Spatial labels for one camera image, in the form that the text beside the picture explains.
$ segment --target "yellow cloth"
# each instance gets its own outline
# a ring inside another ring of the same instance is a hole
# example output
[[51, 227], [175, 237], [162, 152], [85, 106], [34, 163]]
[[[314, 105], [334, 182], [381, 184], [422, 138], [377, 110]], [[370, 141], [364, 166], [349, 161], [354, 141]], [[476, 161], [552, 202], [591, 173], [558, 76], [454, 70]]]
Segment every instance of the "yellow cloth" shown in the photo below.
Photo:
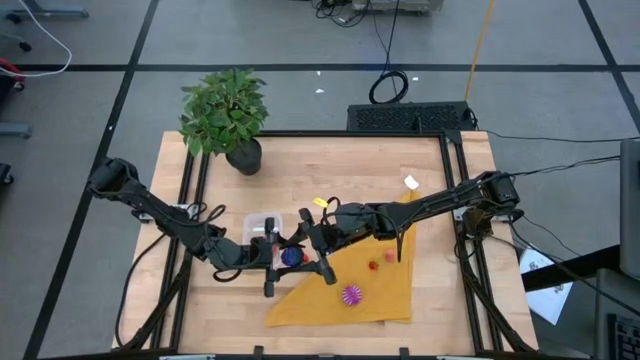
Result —
[[[400, 202], [419, 198], [417, 191], [405, 194]], [[338, 325], [380, 320], [411, 322], [411, 279], [415, 252], [415, 226], [404, 236], [402, 261], [385, 260], [385, 251], [396, 251], [396, 241], [378, 241], [373, 237], [344, 248], [329, 257], [338, 282], [327, 285], [320, 275], [310, 275], [276, 304], [267, 315], [266, 326]], [[369, 262], [378, 264], [377, 270]], [[342, 290], [356, 285], [362, 301], [347, 306]]]

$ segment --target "purple spiky ball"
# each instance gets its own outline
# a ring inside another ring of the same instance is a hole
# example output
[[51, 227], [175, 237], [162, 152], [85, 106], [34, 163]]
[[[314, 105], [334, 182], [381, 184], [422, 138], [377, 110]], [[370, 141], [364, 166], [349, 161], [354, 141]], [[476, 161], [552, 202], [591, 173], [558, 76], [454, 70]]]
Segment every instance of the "purple spiky ball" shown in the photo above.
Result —
[[349, 285], [342, 290], [342, 301], [348, 306], [355, 306], [362, 300], [362, 290], [355, 285]]

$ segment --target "black floor tape line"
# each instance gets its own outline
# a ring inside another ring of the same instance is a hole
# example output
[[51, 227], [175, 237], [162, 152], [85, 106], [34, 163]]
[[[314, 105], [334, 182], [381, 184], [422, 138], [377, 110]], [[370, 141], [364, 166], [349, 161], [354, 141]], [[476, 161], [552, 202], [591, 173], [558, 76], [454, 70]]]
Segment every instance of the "black floor tape line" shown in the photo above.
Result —
[[616, 59], [613, 57], [613, 53], [607, 44], [607, 41], [602, 34], [602, 30], [600, 30], [600, 26], [596, 21], [595, 16], [593, 15], [593, 11], [591, 11], [591, 7], [587, 0], [578, 0], [578, 4], [580, 4], [580, 8], [584, 13], [584, 17], [587, 20], [587, 24], [589, 24], [589, 28], [593, 33], [593, 37], [596, 39], [596, 43], [598, 43], [598, 47], [602, 52], [602, 56], [604, 56], [607, 65], [611, 67], [611, 74], [613, 75], [613, 79], [616, 82], [616, 86], [618, 87], [618, 91], [620, 91], [620, 96], [622, 96], [622, 100], [624, 104], [627, 106], [627, 110], [629, 111], [629, 115], [631, 115], [631, 119], [636, 124], [636, 128], [640, 131], [640, 110], [638, 110], [638, 104], [629, 90], [629, 86], [624, 79], [624, 76], [620, 72], [620, 67], [616, 63]]
[[[122, 112], [122, 106], [124, 105], [125, 99], [127, 98], [127, 93], [129, 92], [129, 87], [131, 86], [131, 80], [133, 79], [133, 74], [135, 73], [135, 66], [140, 60], [144, 42], [147, 38], [147, 35], [149, 34], [149, 28], [151, 27], [153, 16], [155, 15], [156, 9], [158, 8], [158, 2], [159, 0], [151, 0], [151, 2], [149, 3], [149, 7], [147, 8], [147, 13], [144, 17], [140, 32], [138, 33], [138, 38], [133, 48], [129, 64], [127, 65], [126, 72], [122, 79], [120, 90], [118, 91], [118, 95], [115, 98], [113, 108], [111, 109], [109, 120], [107, 121], [104, 133], [102, 134], [102, 139], [100, 140], [100, 145], [98, 146], [98, 150], [96, 152], [91, 170], [93, 170], [100, 162], [100, 160], [107, 155], [107, 151], [109, 150], [109, 145], [111, 144], [113, 133], [115, 131], [116, 125], [118, 124], [120, 113]], [[84, 225], [84, 221], [87, 217], [87, 211], [89, 210], [90, 203], [91, 195], [83, 191], [82, 196], [80, 197], [80, 203], [78, 204], [78, 208], [73, 217], [73, 221], [71, 222], [71, 228], [69, 230], [69, 233], [67, 234], [67, 239], [65, 240], [64, 246], [62, 248], [62, 253], [60, 254], [60, 258], [58, 259], [58, 264], [56, 265], [56, 269], [53, 273], [53, 278], [49, 283], [49, 288], [47, 289], [42, 307], [40, 308], [40, 313], [38, 314], [35, 326], [33, 328], [33, 331], [31, 332], [31, 337], [29, 338], [29, 343], [27, 344], [27, 348], [25, 349], [23, 357], [23, 359], [25, 360], [33, 360], [37, 359], [38, 357], [38, 353], [40, 352], [40, 348], [42, 347], [42, 343], [44, 342], [44, 338], [47, 333], [49, 322], [51, 321], [51, 316], [53, 315], [56, 303], [58, 302], [60, 291], [62, 290], [64, 278], [67, 275], [67, 271], [69, 270], [71, 258], [76, 249], [82, 226]]]
[[[55, 71], [63, 64], [17, 64], [21, 71]], [[123, 72], [129, 68], [126, 64], [77, 64], [69, 65], [67, 72]], [[140, 72], [215, 72], [231, 68], [255, 71], [381, 71], [384, 64], [137, 64], [135, 71]], [[477, 72], [513, 72], [513, 73], [556, 73], [556, 72], [609, 72], [614, 69], [623, 72], [640, 72], [640, 65], [604, 65], [604, 64], [479, 64]], [[392, 64], [391, 70], [428, 71], [428, 72], [467, 72], [471, 64]]]

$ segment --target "black plant pot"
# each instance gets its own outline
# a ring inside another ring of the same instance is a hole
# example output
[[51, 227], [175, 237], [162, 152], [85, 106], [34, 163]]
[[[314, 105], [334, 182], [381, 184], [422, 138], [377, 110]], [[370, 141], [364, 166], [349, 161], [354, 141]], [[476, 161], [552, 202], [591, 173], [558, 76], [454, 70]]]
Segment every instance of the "black plant pot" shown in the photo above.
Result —
[[262, 147], [257, 140], [251, 139], [241, 142], [235, 150], [225, 156], [229, 164], [243, 175], [253, 175], [260, 170]]

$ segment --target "white cable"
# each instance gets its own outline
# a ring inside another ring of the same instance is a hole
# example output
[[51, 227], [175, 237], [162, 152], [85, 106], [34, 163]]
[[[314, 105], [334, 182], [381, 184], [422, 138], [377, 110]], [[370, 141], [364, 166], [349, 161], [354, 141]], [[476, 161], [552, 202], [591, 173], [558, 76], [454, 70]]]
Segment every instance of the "white cable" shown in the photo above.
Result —
[[51, 35], [51, 33], [49, 33], [45, 28], [42, 27], [42, 25], [40, 25], [40, 23], [38, 22], [38, 20], [36, 20], [36, 17], [33, 16], [33, 14], [31, 13], [31, 10], [29, 9], [29, 7], [22, 1], [22, 0], [18, 0], [20, 2], [20, 5], [22, 5], [22, 7], [27, 11], [27, 13], [29, 14], [29, 16], [31, 16], [31, 19], [33, 20], [34, 23], [36, 23], [36, 25], [38, 25], [38, 27], [40, 28], [40, 30], [42, 30], [45, 34], [47, 34], [53, 41], [57, 42], [58, 45], [62, 46], [66, 51], [67, 54], [69, 54], [69, 58], [67, 59], [67, 63], [64, 64], [64, 66], [60, 69], [60, 70], [56, 70], [56, 71], [52, 71], [52, 72], [46, 72], [46, 73], [39, 73], [39, 74], [18, 74], [18, 73], [14, 73], [12, 71], [9, 71], [7, 69], [4, 69], [2, 66], [0, 66], [0, 71], [13, 75], [13, 76], [21, 76], [21, 77], [41, 77], [41, 76], [48, 76], [48, 75], [56, 75], [56, 74], [60, 74], [62, 72], [64, 72], [65, 70], [67, 70], [67, 68], [69, 67], [69, 64], [71, 64], [71, 59], [73, 59], [73, 54], [71, 53], [71, 50], [69, 50], [68, 47], [64, 46], [63, 43], [60, 42], [60, 40], [56, 39], [55, 36]]

